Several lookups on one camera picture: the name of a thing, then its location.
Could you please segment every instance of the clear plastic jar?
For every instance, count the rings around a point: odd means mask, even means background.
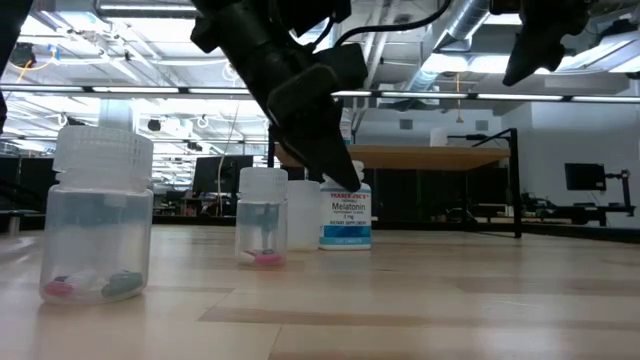
[[[132,133],[60,131],[49,191],[40,295],[51,303],[99,304],[147,284],[153,144]]]
[[[241,170],[236,219],[239,263],[273,266],[286,261],[287,177],[287,172],[280,169]]]

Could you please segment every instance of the wall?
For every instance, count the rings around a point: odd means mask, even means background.
[[[635,105],[554,103],[525,104],[507,113],[503,125],[521,130],[522,190],[558,205],[622,203],[619,180],[609,180],[605,193],[566,189],[565,163],[602,163],[608,173],[631,171],[632,204],[640,205],[638,114]],[[640,214],[610,214],[609,220],[613,227],[640,228]]]
[[[458,124],[458,111],[407,111],[370,109],[357,134],[359,145],[429,146],[431,129],[445,127],[450,135],[485,133],[492,135],[502,129],[502,119],[491,110],[463,110],[463,124]],[[400,130],[400,119],[412,119],[413,130]],[[476,120],[488,120],[489,130],[476,131]]]

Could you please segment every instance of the metal frame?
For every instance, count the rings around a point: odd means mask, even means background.
[[[509,142],[509,189],[511,190],[511,205],[513,206],[513,232],[516,239],[522,238],[522,198],[520,197],[520,152],[518,148],[518,129],[507,129],[496,135],[490,136],[471,147],[480,147],[490,141],[505,139]],[[462,189],[462,224],[468,229],[467,209],[469,202],[467,197],[468,171],[464,173],[464,188]]]

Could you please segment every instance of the ceiling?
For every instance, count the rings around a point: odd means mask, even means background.
[[[37,58],[34,68],[42,68],[23,73],[21,69],[9,66],[2,76],[3,84],[244,87],[220,50],[205,54],[189,40],[194,24],[191,17],[195,14],[189,1],[102,0],[95,7],[86,2],[80,8],[78,3],[83,2],[73,0],[47,0],[42,3],[42,6],[48,6],[47,11],[39,11],[45,8],[35,9],[23,26],[20,38],[21,42],[34,44]],[[598,9],[599,16],[587,31],[565,39],[565,44],[575,55],[597,44],[597,35],[593,34],[606,29],[614,20],[631,16],[635,9],[634,4],[627,1],[611,3],[613,5],[610,7]],[[378,0],[353,0],[353,15],[335,27],[319,49],[331,46],[337,37],[349,29],[378,23],[380,19],[374,19],[373,14],[379,4]],[[436,11],[438,1],[401,0],[398,4],[393,14],[395,19],[416,21]],[[383,21],[388,11],[388,8],[382,8]],[[428,64],[430,69],[439,74],[431,91],[617,94],[628,87],[628,79],[623,73],[608,71],[640,59],[640,41],[633,41],[617,51],[617,55],[600,56],[598,60],[603,61],[591,62],[586,68],[571,69],[565,71],[564,75],[535,75],[507,89],[501,84],[501,73],[506,66],[501,64],[508,58],[519,29],[518,17],[491,16],[473,36],[469,51],[429,56],[430,52],[425,51],[426,44],[433,37],[440,36],[447,23],[448,18],[444,16],[429,28],[391,33],[385,42],[381,42],[381,37],[377,36],[373,48],[377,44],[384,47],[381,49],[380,65],[371,79],[372,87],[403,88],[423,64],[425,67]],[[306,44],[314,41],[324,26],[324,23],[318,24],[299,42]],[[366,39],[365,34],[350,41],[364,46]],[[567,61],[572,59],[575,62],[580,58],[568,57]],[[459,63],[462,68],[452,68]],[[9,134],[55,137],[68,117],[88,125],[97,125],[101,101],[98,98],[27,96],[19,93],[5,93],[5,97],[8,97],[10,115],[5,131]],[[132,99],[131,104],[139,113],[138,127],[142,135],[152,139],[176,139],[174,143],[156,144],[154,171],[157,170],[158,180],[186,182],[186,175],[193,170],[190,159],[203,154],[224,153],[228,139],[231,139],[226,150],[229,154],[255,154],[259,160],[265,154],[267,120],[253,101]],[[427,108],[430,111],[426,111],[425,115],[458,106],[463,109],[493,110],[494,116],[499,115],[500,110],[499,103],[483,101],[461,104],[457,101],[441,101],[430,106]],[[385,111],[387,114],[388,110],[373,108],[368,111]],[[367,129],[365,118],[361,127],[365,133],[373,131],[381,121],[380,116],[369,118],[377,120],[372,120],[371,129]],[[147,129],[151,119],[163,123],[162,131],[151,132]],[[196,152],[178,141],[184,138],[191,138],[194,142],[220,142],[202,143],[203,152]],[[251,145],[241,145],[239,141],[251,142]],[[55,143],[51,141],[22,141],[18,145],[36,152],[55,149]],[[170,179],[162,177],[167,173],[172,174]]]

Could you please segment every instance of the wooden tabletop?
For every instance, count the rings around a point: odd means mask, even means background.
[[[507,149],[423,146],[367,146],[348,147],[353,160],[364,162],[367,169],[416,169],[467,171],[509,157]],[[281,146],[276,156],[285,166],[301,166]]]
[[[2,360],[640,359],[640,247],[374,232],[241,267],[233,227],[154,226],[149,286],[42,305],[41,233],[0,236]]]

